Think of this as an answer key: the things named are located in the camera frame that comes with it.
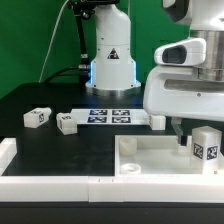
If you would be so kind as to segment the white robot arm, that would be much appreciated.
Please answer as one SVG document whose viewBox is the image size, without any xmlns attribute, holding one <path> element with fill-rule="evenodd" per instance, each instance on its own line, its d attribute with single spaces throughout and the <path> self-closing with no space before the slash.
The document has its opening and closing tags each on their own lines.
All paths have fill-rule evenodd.
<svg viewBox="0 0 224 224">
<path fill-rule="evenodd" d="M 143 108 L 149 115 L 224 121 L 224 0 L 162 0 L 188 36 L 164 42 L 145 83 Z M 94 6 L 97 53 L 91 62 L 89 92 L 121 95 L 140 87 L 130 55 L 130 20 L 111 2 Z"/>
</svg>

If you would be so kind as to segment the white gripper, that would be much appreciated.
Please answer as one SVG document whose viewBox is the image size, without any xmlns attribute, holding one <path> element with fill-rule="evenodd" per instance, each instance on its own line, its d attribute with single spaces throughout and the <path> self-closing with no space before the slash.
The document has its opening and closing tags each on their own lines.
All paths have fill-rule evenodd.
<svg viewBox="0 0 224 224">
<path fill-rule="evenodd" d="M 186 146 L 181 118 L 224 122 L 224 83 L 199 80 L 192 67 L 156 66 L 146 81 L 143 108 L 172 117 L 177 142 Z"/>
</svg>

